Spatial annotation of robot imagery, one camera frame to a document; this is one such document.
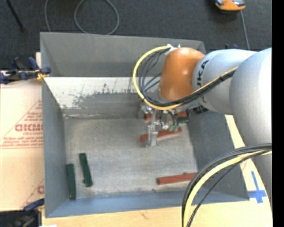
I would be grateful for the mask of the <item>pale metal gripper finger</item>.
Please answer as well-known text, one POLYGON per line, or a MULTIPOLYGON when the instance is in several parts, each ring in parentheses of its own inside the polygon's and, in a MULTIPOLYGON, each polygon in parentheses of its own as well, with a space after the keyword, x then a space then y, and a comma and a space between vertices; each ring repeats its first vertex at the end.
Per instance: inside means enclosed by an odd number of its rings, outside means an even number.
POLYGON ((151 146, 156 146, 157 143, 157 129, 156 125, 151 126, 151 146))
POLYGON ((146 139, 146 146, 149 147, 151 145, 151 133, 152 133, 152 125, 149 124, 147 126, 147 139, 146 139))

